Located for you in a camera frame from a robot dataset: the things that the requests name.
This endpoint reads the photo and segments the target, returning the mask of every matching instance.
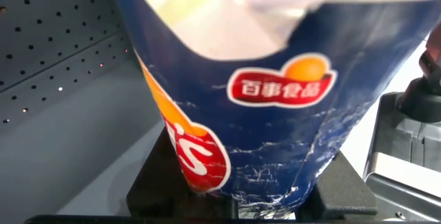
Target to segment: perforated metal panel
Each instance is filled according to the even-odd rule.
[[[0,130],[127,59],[113,0],[0,3]]]
[[[56,213],[158,120],[113,0],[0,0],[2,221]]]

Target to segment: pepsi food logo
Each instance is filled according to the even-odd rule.
[[[236,70],[229,79],[227,95],[234,103],[249,107],[304,108],[320,102],[336,77],[325,55],[307,53],[290,59],[280,71]]]

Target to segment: white surface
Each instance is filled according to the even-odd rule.
[[[409,57],[406,63],[394,76],[386,90],[383,92],[404,92],[410,81],[421,77],[422,71],[418,65],[418,59],[425,50],[426,41],[423,41],[415,52]],[[369,108],[359,124],[349,134],[341,151],[354,167],[357,173],[362,176],[365,170],[367,153],[372,140],[373,128],[375,125],[378,109],[378,100]]]

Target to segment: black platform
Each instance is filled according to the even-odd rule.
[[[234,199],[201,196],[190,191],[166,130],[130,189],[127,206],[132,216],[143,218],[238,218]],[[376,213],[375,196],[339,153],[296,216],[304,222],[373,220]]]

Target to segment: red logo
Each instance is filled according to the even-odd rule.
[[[336,77],[327,57],[307,53],[290,59],[280,71],[238,69],[229,79],[227,94],[234,103],[249,107],[304,108],[320,102]]]
[[[208,127],[191,121],[139,61],[189,187],[197,192],[220,189],[231,165],[219,138]]]
[[[204,136],[194,136],[186,133],[179,124],[173,125],[164,120],[189,186],[198,192],[221,188],[229,177],[230,166],[225,149],[219,147],[216,135],[198,124],[208,132]]]

